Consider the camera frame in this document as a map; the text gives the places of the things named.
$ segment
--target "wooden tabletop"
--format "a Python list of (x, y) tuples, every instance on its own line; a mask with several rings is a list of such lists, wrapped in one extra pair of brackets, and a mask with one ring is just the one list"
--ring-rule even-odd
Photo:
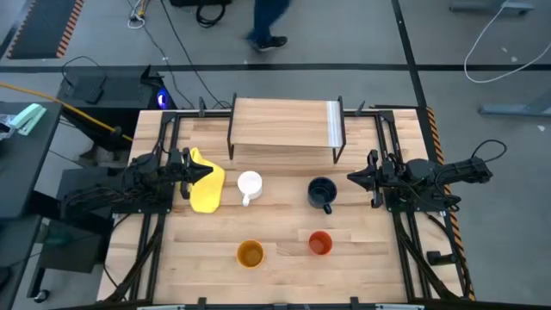
[[(152, 149), (161, 113), (141, 112), (131, 157)], [(426, 158), (416, 112), (394, 110), (394, 116), (404, 159)], [(345, 123), (347, 146), (339, 163), (333, 164), (331, 149), (298, 146), (236, 147), (230, 161), (228, 119), (183, 119), (178, 147), (198, 147), (204, 158), (226, 170), (226, 182), (214, 214), (193, 212), (189, 202), (175, 193), (154, 301), (195, 304), (199, 297), (207, 297), (208, 303), (216, 304), (348, 303), (351, 296), (360, 302), (406, 301), (392, 217), (384, 206), (372, 209), (371, 194), (346, 179), (346, 174), (364, 169), (369, 150), (378, 148), (375, 122), (358, 117)], [(248, 170), (263, 177), (263, 193), (246, 208), (241, 206), (237, 178)], [(337, 185), (332, 215), (310, 207), (306, 200), (306, 187), (318, 176), (329, 177)], [(106, 265), (116, 282), (136, 258), (141, 219), (141, 215), (130, 216), (111, 238)], [(434, 223), (423, 214), (417, 215), (417, 221), (424, 251), (450, 253), (448, 239)], [(314, 256), (308, 250), (307, 239), (317, 230), (333, 238), (333, 250), (327, 256)], [(239, 243), (247, 239), (260, 241), (266, 253), (254, 270), (244, 269), (235, 257)], [(421, 296), (417, 267), (412, 259), (410, 264), (417, 296)], [(461, 293), (454, 265), (433, 268), (453, 292)], [(149, 267), (144, 271), (141, 288)], [(104, 276), (97, 298), (114, 289)]]
[(237, 98), (234, 145), (340, 147), (338, 101)]

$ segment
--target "black floor mat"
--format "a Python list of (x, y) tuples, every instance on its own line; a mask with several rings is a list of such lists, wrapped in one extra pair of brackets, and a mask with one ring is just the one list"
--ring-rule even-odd
[(8, 50), (9, 59), (65, 55), (84, 0), (34, 0)]

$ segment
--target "concrete floor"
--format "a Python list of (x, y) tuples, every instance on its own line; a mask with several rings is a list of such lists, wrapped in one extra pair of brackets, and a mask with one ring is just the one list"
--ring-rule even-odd
[[(543, 36), (551, 29), (551, 2), (531, 1), (536, 10), (525, 17), (498, 19), (480, 43), (470, 63), (502, 65), (525, 63), (548, 44)], [(401, 0), (412, 50), (418, 64), (462, 64), (465, 54), (489, 20), (487, 15), (453, 14), (443, 0)], [(18, 17), (22, 0), (0, 3), (0, 37)], [(189, 9), (169, 11), (175, 27), (195, 64), (307, 64), (370, 63), (405, 64), (403, 48), (389, 1), (296, 0), (274, 33), (288, 34), (288, 47), (256, 55), (241, 38), (251, 25), (251, 0), (238, 0), (228, 7), (226, 18), (215, 28), (195, 24)], [(0, 60), (6, 66), (62, 65), (78, 55), (100, 65), (163, 65), (161, 54), (142, 30), (128, 29), (126, 0), (94, 0), (84, 5), (77, 29), (63, 59)], [(147, 27), (173, 65), (187, 65), (158, 1), (147, 11)], [(551, 53), (540, 63), (551, 63)], [(83, 60), (75, 65), (90, 65)], [(489, 78), (503, 72), (475, 72)], [(196, 102), (199, 96), (214, 104), (193, 72), (176, 72), (180, 90)], [(242, 96), (326, 99), (344, 97), (347, 108), (361, 101), (368, 104), (417, 105), (408, 71), (210, 71), (201, 76), (220, 100), (233, 92)], [(481, 117), (477, 108), (486, 102), (527, 102), (548, 90), (551, 72), (521, 72), (493, 84), (472, 84), (460, 71), (420, 72), (427, 104), (435, 110), (447, 161), (470, 156), (485, 139), (503, 140), (509, 152), (489, 164), (494, 178), (486, 185), (457, 184), (463, 198), (459, 213), (463, 244), (481, 301), (504, 301), (551, 305), (548, 284), (551, 270), (551, 224), (547, 186), (551, 169), (551, 122), (546, 119)], [(58, 73), (0, 73), (0, 80), (55, 95), (61, 81)], [(169, 90), (172, 83), (167, 81)], [(0, 89), (0, 100), (29, 101), (32, 97)], [(69, 127), (59, 126), (52, 150), (68, 158), (86, 149), (90, 142)], [(80, 141), (67, 145), (63, 141)], [(488, 146), (481, 156), (497, 148)], [(49, 153), (37, 190), (55, 195), (62, 169), (75, 165)], [(51, 299), (36, 305), (24, 298), (26, 280), (16, 309), (48, 309), (91, 303), (101, 271), (91, 275), (69, 272), (46, 274), (44, 287)]]

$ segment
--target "white cable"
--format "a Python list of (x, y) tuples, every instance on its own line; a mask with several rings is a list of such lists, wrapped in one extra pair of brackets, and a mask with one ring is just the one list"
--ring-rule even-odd
[(505, 5), (509, 2), (510, 0), (505, 0), (505, 2), (503, 2), (503, 4), (501, 4), (501, 9), (499, 9), (498, 13), (490, 20), (490, 22), (488, 22), (488, 24), (484, 27), (484, 29), (482, 29), (482, 31), (480, 32), (479, 34), (479, 37), (476, 39), (476, 41), (474, 42), (473, 44), (473, 47), (471, 48), (471, 50), (468, 52), (467, 54), (467, 57), (465, 57), (465, 61), (463, 62), (463, 70), (465, 72), (465, 77), (467, 77), (471, 82), (473, 83), (477, 83), (477, 84), (485, 84), (485, 83), (491, 83), (491, 82), (495, 82), (501, 78), (505, 78), (505, 77), (508, 77), (510, 76), (511, 74), (513, 73), (517, 73), (521, 70), (523, 70), (524, 68), (528, 67), (529, 65), (532, 65), (534, 64), (536, 61), (540, 60), (548, 51), (549, 49), (551, 48), (551, 42), (549, 42), (549, 45), (543, 50), (543, 53), (541, 53), (538, 57), (534, 58), (532, 61), (530, 61), (528, 64), (526, 65), (523, 65), (521, 66), (520, 68), (517, 68), (513, 71), (509, 71), (505, 74), (502, 74), (498, 77), (494, 77), (494, 78), (490, 78), (490, 79), (487, 79), (487, 80), (476, 80), (472, 77), (470, 77), (468, 75), (468, 71), (467, 71), (467, 61), (468, 61), (468, 58), (471, 56), (471, 54), (473, 53), (474, 49), (476, 48), (476, 46), (479, 44), (479, 41), (480, 39), (482, 39), (482, 36), (484, 35), (484, 33), (487, 31), (487, 29), (490, 27), (490, 25), (492, 25), (493, 21), (495, 21), (499, 14), (501, 14), (501, 12), (505, 9)]
[[(139, 17), (138, 14), (136, 14), (136, 9), (138, 8), (138, 5), (142, 2), (142, 0), (138, 0), (136, 4), (130, 9), (130, 17), (128, 17), (128, 23), (127, 26), (131, 29), (140, 29), (145, 26), (145, 19)], [(132, 19), (138, 20), (140, 24), (138, 26), (132, 26)]]

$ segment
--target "person's leg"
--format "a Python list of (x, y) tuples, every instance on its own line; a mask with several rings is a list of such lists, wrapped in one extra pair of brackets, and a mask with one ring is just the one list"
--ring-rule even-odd
[(287, 43), (285, 37), (273, 37), (270, 26), (285, 13), (291, 0), (256, 0), (254, 12), (254, 28), (247, 39), (259, 49), (264, 47), (282, 47)]

